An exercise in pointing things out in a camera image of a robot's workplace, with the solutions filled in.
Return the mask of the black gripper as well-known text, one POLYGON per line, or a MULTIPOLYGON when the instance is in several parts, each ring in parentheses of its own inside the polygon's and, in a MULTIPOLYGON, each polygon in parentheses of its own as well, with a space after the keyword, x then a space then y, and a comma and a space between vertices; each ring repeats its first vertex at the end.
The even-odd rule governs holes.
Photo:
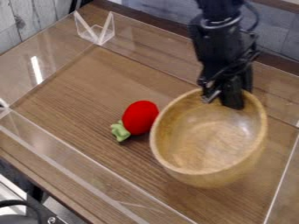
POLYGON ((216 98, 236 110, 244 108, 241 88, 252 92, 252 62, 259 55, 257 35, 240 28, 240 16, 211 21, 197 15, 188 24, 197 61, 203 65, 197 85, 201 100, 216 98))

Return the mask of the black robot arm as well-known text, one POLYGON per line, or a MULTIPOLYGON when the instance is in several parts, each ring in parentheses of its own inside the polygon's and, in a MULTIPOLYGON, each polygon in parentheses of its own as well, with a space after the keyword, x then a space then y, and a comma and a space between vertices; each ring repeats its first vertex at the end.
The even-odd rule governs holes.
POLYGON ((259 55, 253 30, 259 14, 247 0, 195 0, 200 14, 188 24, 193 51, 203 69, 201 99, 244 108, 243 91, 252 91, 252 62, 259 55))

